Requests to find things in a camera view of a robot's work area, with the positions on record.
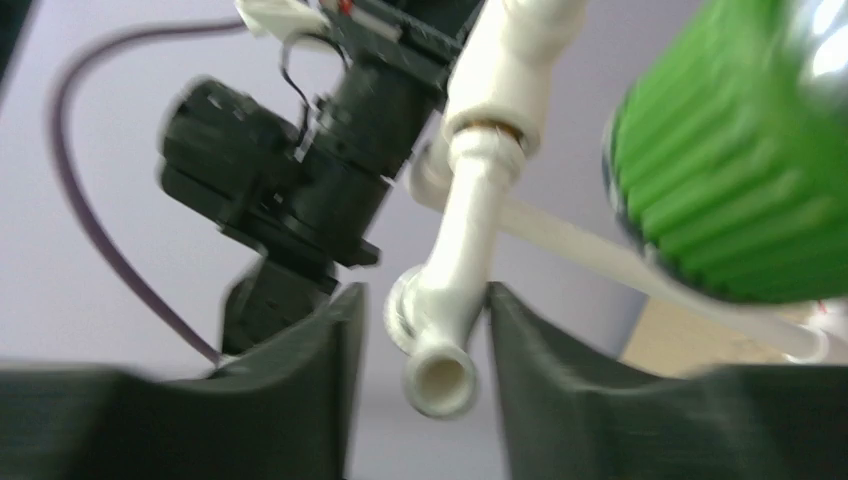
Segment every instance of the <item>pipe end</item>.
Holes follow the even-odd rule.
[[[449,420],[466,413],[477,399],[477,369],[451,344],[416,352],[406,364],[404,393],[419,413]]]

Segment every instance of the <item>wooden surface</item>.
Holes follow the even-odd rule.
[[[806,308],[787,312],[802,323]],[[784,362],[781,352],[708,321],[686,309],[651,299],[642,312],[622,361],[664,376],[685,376],[719,363]]]

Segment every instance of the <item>thin black wire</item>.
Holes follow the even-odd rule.
[[[152,26],[119,32],[113,37],[89,48],[73,60],[62,75],[50,103],[49,137],[53,163],[57,170],[62,190],[68,203],[89,240],[133,293],[144,302],[174,332],[192,348],[218,364],[221,354],[200,337],[164,300],[141,278],[101,225],[92,210],[76,169],[71,148],[68,144],[68,110],[81,80],[99,62],[133,46],[145,45],[157,40],[223,35],[245,31],[241,19],[209,23],[191,23],[172,26]]]
[[[322,35],[319,33],[307,33],[307,32],[295,32],[283,41],[283,53],[280,57],[280,74],[283,76],[283,80],[297,93],[301,100],[301,112],[300,112],[300,130],[297,133],[297,140],[295,140],[295,145],[300,145],[303,143],[304,138],[306,137],[306,132],[309,130],[309,120],[310,115],[312,113],[312,104],[308,98],[306,98],[306,94],[303,93],[303,90],[297,83],[291,78],[289,75],[289,61],[291,59],[291,52],[294,49],[295,45],[298,41],[304,38],[312,38],[314,40],[318,40],[332,48],[337,54],[339,54],[339,58],[342,60],[342,66],[344,70],[347,71],[350,69],[350,65],[347,62],[347,56],[345,56],[345,52],[342,49],[341,45],[338,44],[335,40],[327,37],[326,35]]]

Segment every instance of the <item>ribbed green surface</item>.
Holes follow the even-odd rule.
[[[613,134],[630,221],[683,278],[732,301],[848,293],[848,132],[798,95],[785,3],[709,2]]]

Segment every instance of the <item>gray wall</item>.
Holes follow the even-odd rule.
[[[0,113],[0,357],[124,364],[160,376],[196,374],[204,361],[116,281],[63,203],[47,162],[45,95],[58,65],[91,39],[123,25],[231,16],[227,0],[44,0]],[[517,195],[621,242],[599,168],[603,125],[628,84],[660,52],[699,2],[603,0],[556,70],[545,147]],[[121,249],[210,341],[222,292],[254,254],[162,194],[154,179],[164,112],[188,79],[209,73],[296,116],[296,98],[276,70],[279,45],[247,35],[159,44],[127,53],[85,84],[73,112],[74,148],[85,187]],[[338,62],[295,55],[293,75],[309,93],[332,87]],[[371,285],[372,323],[353,460],[354,479],[501,478],[496,415],[483,335],[474,341],[484,396],[451,424],[420,418],[399,388],[403,357],[382,329],[383,298],[408,267],[425,260],[439,218],[397,189],[369,239],[377,269],[344,272]],[[503,237],[495,278],[585,341],[615,355],[644,297],[512,238]]]

